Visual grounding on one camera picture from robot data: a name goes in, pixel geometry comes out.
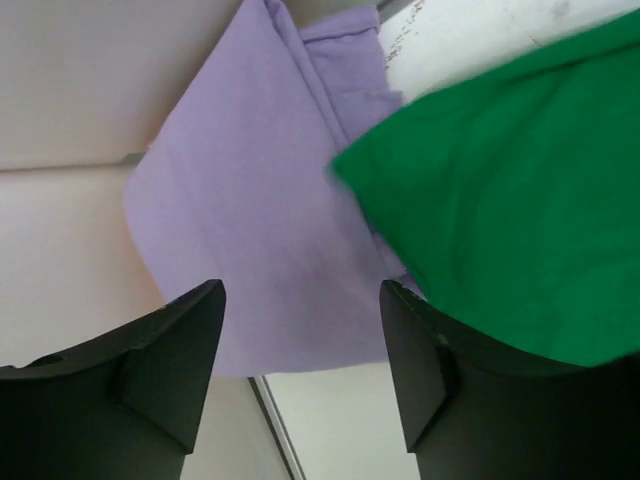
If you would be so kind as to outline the green t shirt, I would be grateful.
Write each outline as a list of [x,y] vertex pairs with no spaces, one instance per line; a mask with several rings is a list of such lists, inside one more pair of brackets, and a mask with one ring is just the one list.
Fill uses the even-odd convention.
[[331,165],[440,312],[592,367],[639,349],[639,14],[422,96]]

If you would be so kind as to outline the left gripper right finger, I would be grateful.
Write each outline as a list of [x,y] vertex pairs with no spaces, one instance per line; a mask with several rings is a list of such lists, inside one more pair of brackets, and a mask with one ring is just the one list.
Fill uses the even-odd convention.
[[639,358],[577,367],[380,288],[407,450],[424,479],[635,479]]

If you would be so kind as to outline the lavender t shirt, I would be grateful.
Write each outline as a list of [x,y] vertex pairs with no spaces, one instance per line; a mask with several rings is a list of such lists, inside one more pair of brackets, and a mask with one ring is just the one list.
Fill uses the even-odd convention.
[[223,282],[217,376],[387,358],[378,295],[401,263],[331,176],[331,160],[397,111],[378,11],[298,28],[243,2],[124,193],[134,244],[166,300]]

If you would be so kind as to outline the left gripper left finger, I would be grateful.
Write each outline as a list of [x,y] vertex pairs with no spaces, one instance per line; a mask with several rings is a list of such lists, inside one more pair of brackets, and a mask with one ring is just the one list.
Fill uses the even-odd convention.
[[5,479],[177,479],[195,447],[226,305],[208,280],[164,307],[1,370]]

